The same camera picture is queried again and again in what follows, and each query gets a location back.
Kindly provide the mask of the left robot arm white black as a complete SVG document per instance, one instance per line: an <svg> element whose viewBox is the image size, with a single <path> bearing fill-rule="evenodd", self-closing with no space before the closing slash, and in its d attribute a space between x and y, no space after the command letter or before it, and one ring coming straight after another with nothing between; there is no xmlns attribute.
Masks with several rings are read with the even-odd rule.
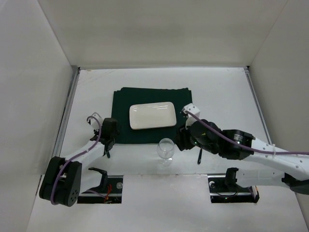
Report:
<svg viewBox="0 0 309 232"><path fill-rule="evenodd" d="M75 203L121 203L123 177L108 175L96 168L95 162L106 156L119 135L118 121L102 119L93 114L87 118L94 129L94 136L78 151L49 161L39 197L53 205L73 206Z"/></svg>

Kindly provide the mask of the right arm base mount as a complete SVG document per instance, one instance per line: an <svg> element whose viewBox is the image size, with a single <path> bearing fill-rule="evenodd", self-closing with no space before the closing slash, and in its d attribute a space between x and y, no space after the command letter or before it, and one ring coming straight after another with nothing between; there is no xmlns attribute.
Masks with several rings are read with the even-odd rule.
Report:
<svg viewBox="0 0 309 232"><path fill-rule="evenodd" d="M257 203L260 199L256 186L241 187L237 184L238 168L228 168L225 174L208 175L212 203Z"/></svg>

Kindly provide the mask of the dark green cloth napkin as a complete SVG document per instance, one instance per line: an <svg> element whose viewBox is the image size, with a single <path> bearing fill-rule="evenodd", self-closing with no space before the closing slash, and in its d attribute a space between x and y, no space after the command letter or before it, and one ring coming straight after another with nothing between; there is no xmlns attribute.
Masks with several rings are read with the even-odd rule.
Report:
<svg viewBox="0 0 309 232"><path fill-rule="evenodd" d="M174 127L133 130L129 123L129 108L135 104L171 102L176 111L177 124ZM157 144L163 138L174 139L177 129L185 124L181 114L184 106L192 103L192 91L181 89L151 89L123 87L113 93L112 118L118 121L120 134L117 144Z"/></svg>

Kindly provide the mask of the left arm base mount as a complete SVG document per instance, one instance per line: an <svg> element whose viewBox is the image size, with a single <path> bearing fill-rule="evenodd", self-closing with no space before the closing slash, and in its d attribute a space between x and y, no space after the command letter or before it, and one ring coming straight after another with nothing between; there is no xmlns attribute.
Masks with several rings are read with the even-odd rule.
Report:
<svg viewBox="0 0 309 232"><path fill-rule="evenodd" d="M82 175L78 204L120 204L124 177L108 175L99 168L89 168Z"/></svg>

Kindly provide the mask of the white rectangular plate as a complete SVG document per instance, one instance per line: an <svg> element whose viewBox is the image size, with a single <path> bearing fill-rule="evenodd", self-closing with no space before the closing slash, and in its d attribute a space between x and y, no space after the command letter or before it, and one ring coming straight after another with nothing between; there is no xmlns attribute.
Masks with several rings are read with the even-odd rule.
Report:
<svg viewBox="0 0 309 232"><path fill-rule="evenodd" d="M129 124L133 130L173 127L177 124L174 104L156 102L132 105L129 108Z"/></svg>

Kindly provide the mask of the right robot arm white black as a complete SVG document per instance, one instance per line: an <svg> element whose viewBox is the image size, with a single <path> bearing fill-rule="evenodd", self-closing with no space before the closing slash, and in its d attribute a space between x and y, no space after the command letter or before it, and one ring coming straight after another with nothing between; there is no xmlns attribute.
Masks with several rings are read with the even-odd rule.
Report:
<svg viewBox="0 0 309 232"><path fill-rule="evenodd" d="M260 185L280 186L304 195L309 193L307 152L288 152L241 130L221 130L205 119L179 127L173 141L180 151L198 147L226 160L255 162L267 167L266 170L228 168L225 187L230 192Z"/></svg>

